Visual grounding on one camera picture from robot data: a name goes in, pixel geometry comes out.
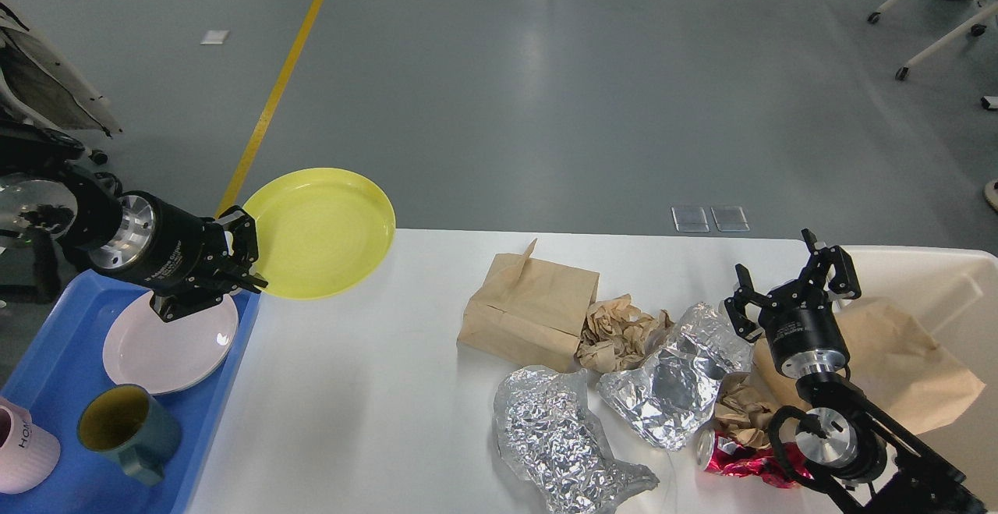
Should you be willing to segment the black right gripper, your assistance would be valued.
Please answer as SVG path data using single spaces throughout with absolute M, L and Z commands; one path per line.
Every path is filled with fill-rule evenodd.
M 751 272 L 738 263 L 737 285 L 724 300 L 735 334 L 749 344 L 766 334 L 774 368 L 789 379 L 848 368 L 851 354 L 833 309 L 837 301 L 862 297 L 855 263 L 841 245 L 821 243 L 810 229 L 802 230 L 802 239 L 809 258 L 795 289 L 776 289 L 771 297 L 756 292 Z M 749 304 L 763 309 L 762 327 L 746 315 Z

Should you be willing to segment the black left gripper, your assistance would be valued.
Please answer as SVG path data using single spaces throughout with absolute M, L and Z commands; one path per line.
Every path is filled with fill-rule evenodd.
M 260 293 L 270 284 L 251 272 L 259 243 L 256 222 L 242 206 L 211 222 L 149 192 L 126 192 L 118 202 L 118 229 L 88 250 L 89 265 L 152 290 L 150 308 L 164 322 L 216 307 L 240 289 Z

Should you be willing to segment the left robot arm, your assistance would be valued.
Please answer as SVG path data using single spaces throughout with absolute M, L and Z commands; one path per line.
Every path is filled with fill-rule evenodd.
M 85 152 L 61 131 L 2 123 L 2 246 L 35 258 L 34 283 L 5 285 L 4 296 L 53 300 L 57 245 L 86 270 L 152 291 L 150 308 L 165 322 L 267 287 L 253 271 L 259 243 L 245 209 L 199 218 L 150 192 L 122 191 L 114 174 L 78 165 Z

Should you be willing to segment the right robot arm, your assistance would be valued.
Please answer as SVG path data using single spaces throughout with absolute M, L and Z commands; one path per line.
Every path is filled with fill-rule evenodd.
M 826 495 L 844 513 L 984 513 L 965 475 L 851 382 L 834 300 L 862 296 L 851 255 L 802 230 L 808 262 L 798 277 L 759 293 L 751 272 L 724 301 L 741 339 L 766 340 L 774 370 L 808 408 L 782 406 L 766 432 L 789 479 Z

